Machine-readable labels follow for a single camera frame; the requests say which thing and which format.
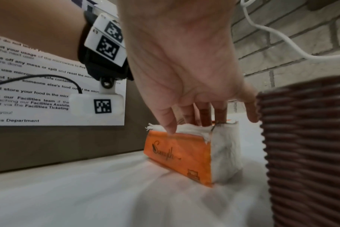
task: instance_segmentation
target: white paper notice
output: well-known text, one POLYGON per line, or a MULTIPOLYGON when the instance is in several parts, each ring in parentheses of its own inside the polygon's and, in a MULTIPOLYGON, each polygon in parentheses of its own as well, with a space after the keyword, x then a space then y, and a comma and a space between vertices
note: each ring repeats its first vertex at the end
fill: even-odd
MULTIPOLYGON (((99 82, 77 61, 60 58, 0 37, 0 81, 28 74, 53 74, 74 80, 83 93, 98 93, 99 82)), ((126 80, 117 81, 116 93, 124 97, 126 80)), ((69 81, 32 78, 0 85, 0 125, 124 125, 124 114, 107 120, 75 117, 68 96, 78 93, 69 81)))

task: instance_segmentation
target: stack of paper napkins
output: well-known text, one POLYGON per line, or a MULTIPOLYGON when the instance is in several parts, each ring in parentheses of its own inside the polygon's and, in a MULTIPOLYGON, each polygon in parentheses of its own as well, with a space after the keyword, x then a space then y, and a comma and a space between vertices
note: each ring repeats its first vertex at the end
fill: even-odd
POLYGON ((209 127, 178 125, 168 135, 149 125, 144 154, 203 185, 225 183, 242 168, 237 121, 209 127))

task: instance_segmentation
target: qr code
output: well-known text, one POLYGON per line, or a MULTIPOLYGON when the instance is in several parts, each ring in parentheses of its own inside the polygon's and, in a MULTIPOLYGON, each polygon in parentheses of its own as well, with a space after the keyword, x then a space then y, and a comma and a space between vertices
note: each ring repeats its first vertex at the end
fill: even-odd
POLYGON ((95 113, 111 113, 110 99, 95 99, 94 100, 95 113))
POLYGON ((108 33, 119 43, 123 41, 123 34, 121 33, 121 29, 118 26, 116 26, 113 22, 110 21, 108 23, 108 25, 105 28, 105 32, 108 33))
POLYGON ((107 37, 102 36, 98 46, 96 47, 96 51, 98 51, 101 54, 104 54, 111 60, 114 60, 119 51, 119 45, 114 43, 107 37))

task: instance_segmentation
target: wicker basket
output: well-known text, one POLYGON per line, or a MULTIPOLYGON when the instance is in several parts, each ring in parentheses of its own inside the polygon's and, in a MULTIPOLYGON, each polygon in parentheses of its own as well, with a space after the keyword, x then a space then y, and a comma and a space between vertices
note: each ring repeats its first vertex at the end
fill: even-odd
POLYGON ((277 227, 340 227, 340 76, 258 95, 277 227))

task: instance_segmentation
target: white countertop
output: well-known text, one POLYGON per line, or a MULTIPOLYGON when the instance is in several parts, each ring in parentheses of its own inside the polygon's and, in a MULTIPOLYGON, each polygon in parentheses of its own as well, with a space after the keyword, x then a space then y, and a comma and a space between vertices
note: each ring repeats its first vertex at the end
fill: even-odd
POLYGON ((0 227, 273 226, 259 124, 231 119, 244 168, 226 185, 202 186, 142 152, 0 174, 0 227))

